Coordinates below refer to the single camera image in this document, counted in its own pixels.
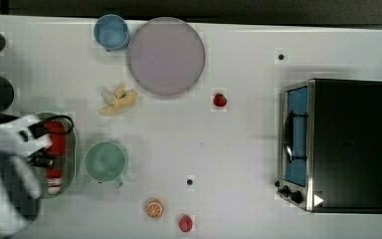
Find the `tomato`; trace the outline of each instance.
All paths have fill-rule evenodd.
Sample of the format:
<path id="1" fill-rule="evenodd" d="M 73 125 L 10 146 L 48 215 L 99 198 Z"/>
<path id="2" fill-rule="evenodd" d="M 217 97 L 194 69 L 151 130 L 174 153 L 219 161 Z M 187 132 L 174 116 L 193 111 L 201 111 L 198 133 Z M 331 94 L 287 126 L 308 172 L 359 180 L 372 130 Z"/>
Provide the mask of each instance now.
<path id="1" fill-rule="evenodd" d="M 223 96 L 223 94 L 216 94 L 215 98 L 213 99 L 213 104 L 218 108 L 224 107 L 227 102 L 228 100 L 225 96 Z"/>

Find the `oven window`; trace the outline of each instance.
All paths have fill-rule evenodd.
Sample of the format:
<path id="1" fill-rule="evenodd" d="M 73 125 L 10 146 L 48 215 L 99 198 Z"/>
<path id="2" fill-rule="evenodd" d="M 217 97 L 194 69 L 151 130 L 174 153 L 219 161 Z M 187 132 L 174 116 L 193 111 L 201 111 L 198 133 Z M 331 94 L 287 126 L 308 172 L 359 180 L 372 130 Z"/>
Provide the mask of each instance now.
<path id="1" fill-rule="evenodd" d="M 308 114 L 308 89 L 299 88 L 287 92 L 286 117 L 291 120 L 291 151 L 284 157 L 285 180 L 305 187 L 306 178 L 306 126 Z"/>

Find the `red fruit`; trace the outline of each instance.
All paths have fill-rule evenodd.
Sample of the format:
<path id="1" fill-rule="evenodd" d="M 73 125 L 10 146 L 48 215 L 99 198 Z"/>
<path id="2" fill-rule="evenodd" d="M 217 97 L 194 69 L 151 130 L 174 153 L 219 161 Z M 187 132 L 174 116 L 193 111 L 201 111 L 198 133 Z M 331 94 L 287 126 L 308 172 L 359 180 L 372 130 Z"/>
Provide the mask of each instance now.
<path id="1" fill-rule="evenodd" d="M 226 97 L 223 96 L 223 94 L 216 94 L 215 98 L 213 99 L 213 104 L 219 108 L 224 107 L 227 102 L 228 100 L 226 100 Z"/>
<path id="2" fill-rule="evenodd" d="M 185 215 L 179 220 L 179 229 L 183 232 L 189 232 L 192 229 L 192 219 L 191 217 Z"/>

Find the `toaster oven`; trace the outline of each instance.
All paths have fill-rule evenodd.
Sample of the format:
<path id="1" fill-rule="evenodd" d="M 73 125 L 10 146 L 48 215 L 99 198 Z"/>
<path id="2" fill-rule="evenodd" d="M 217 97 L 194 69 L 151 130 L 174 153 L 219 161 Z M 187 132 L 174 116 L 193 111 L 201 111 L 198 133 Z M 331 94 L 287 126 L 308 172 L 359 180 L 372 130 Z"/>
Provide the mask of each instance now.
<path id="1" fill-rule="evenodd" d="M 308 212 L 382 213 L 382 82 L 312 79 L 282 95 L 281 198 Z"/>

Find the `mug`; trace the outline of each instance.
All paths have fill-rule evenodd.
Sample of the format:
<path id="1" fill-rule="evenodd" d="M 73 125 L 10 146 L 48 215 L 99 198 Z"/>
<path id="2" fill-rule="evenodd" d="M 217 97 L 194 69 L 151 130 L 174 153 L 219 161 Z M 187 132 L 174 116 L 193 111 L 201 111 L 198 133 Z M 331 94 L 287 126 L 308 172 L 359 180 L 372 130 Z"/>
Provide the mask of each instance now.
<path id="1" fill-rule="evenodd" d="M 128 26 L 117 15 L 104 15 L 95 23 L 95 40 L 108 52 L 125 49 L 129 39 Z"/>
<path id="2" fill-rule="evenodd" d="M 127 154 L 113 142 L 99 142 L 86 152 L 85 166 L 89 176 L 99 183 L 116 180 L 117 187 L 121 187 L 120 176 L 127 166 Z"/>

